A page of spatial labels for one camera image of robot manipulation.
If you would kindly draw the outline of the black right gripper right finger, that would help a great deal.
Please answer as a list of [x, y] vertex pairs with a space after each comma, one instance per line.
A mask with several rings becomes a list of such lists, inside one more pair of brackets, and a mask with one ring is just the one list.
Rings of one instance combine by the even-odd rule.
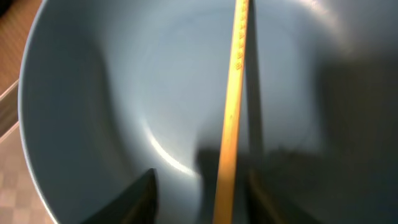
[[320, 224], [289, 200], [273, 194], [256, 170], [247, 174], [247, 211], [251, 224]]

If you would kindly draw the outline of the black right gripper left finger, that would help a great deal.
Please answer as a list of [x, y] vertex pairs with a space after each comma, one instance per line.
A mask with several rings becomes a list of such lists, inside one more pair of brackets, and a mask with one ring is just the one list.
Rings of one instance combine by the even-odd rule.
[[159, 207], [157, 172], [148, 169], [84, 224], [154, 224]]

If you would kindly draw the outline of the wooden chopstick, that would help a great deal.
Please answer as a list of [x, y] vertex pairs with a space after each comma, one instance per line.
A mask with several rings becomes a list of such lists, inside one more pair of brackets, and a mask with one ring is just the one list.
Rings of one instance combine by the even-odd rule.
[[249, 0], [236, 0], [224, 108], [223, 133], [216, 181], [214, 224], [230, 224], [233, 219], [234, 185], [239, 141], [239, 119], [243, 90], [244, 59], [249, 16]]

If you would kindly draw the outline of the dark blue plate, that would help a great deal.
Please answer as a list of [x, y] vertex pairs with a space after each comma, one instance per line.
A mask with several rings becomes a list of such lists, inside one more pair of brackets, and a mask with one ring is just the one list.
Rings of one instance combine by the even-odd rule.
[[[211, 223], [234, 1], [44, 1], [19, 119], [57, 223], [157, 176], [157, 223]], [[397, 222], [397, 2], [251, 1], [233, 222], [257, 170], [291, 223]]]

